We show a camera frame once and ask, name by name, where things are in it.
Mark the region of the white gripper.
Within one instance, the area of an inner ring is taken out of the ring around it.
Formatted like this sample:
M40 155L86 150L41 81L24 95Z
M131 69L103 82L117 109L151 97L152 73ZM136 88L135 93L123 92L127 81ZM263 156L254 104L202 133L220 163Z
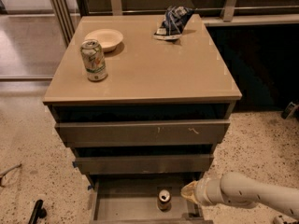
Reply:
M198 182L193 181L181 189L180 195L187 201L204 206L224 203L219 179L202 178Z

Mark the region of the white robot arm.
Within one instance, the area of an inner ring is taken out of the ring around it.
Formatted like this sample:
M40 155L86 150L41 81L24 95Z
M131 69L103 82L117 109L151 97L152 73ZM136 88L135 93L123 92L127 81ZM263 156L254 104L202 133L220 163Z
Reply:
M299 220L299 189L265 184L236 172L193 181L181 189L181 196L203 206L253 208L261 203Z

